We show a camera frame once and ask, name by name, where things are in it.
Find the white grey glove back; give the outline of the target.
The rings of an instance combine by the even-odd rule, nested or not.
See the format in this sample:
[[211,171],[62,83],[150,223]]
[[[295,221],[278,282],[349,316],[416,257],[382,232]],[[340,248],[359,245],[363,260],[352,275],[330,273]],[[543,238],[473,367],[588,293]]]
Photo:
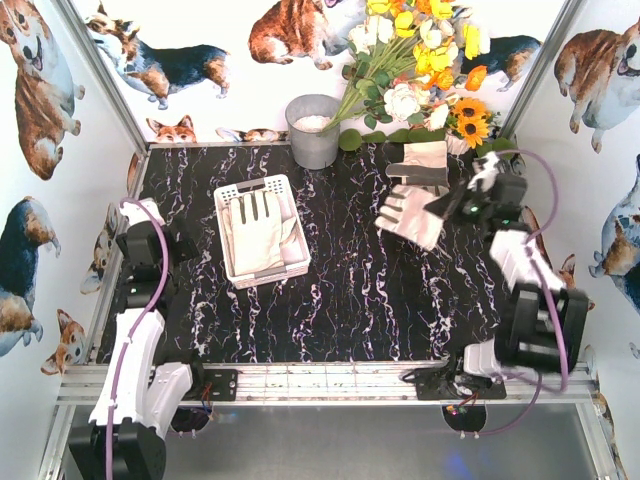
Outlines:
[[445,141],[407,143],[400,163],[391,163],[385,173],[403,185],[426,189],[436,196],[449,192],[447,144]]

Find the white plastic storage basket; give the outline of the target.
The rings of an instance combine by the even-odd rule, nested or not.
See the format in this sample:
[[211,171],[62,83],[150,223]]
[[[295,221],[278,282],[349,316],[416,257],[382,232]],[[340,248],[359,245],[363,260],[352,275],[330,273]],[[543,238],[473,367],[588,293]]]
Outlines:
[[308,272],[311,256],[286,175],[214,191],[225,273],[237,289]]

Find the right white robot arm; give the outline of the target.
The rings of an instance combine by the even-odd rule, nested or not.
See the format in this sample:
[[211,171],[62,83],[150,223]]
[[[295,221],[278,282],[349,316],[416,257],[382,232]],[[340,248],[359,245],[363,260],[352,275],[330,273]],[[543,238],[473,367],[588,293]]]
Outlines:
[[479,226],[510,290],[494,337],[464,349],[469,375],[495,379],[511,368],[567,375],[577,362],[589,299],[554,273],[521,220],[526,190],[522,177],[478,174],[424,207],[442,220]]

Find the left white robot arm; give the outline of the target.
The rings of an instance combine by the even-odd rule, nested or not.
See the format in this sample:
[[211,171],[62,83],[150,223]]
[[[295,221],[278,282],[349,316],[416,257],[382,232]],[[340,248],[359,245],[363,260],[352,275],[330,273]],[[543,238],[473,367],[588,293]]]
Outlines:
[[116,316],[116,339],[87,425],[68,446],[84,479],[161,479],[166,434],[193,386],[188,362],[152,364],[177,293],[172,269],[181,243],[156,220],[132,224],[117,243],[132,267]]

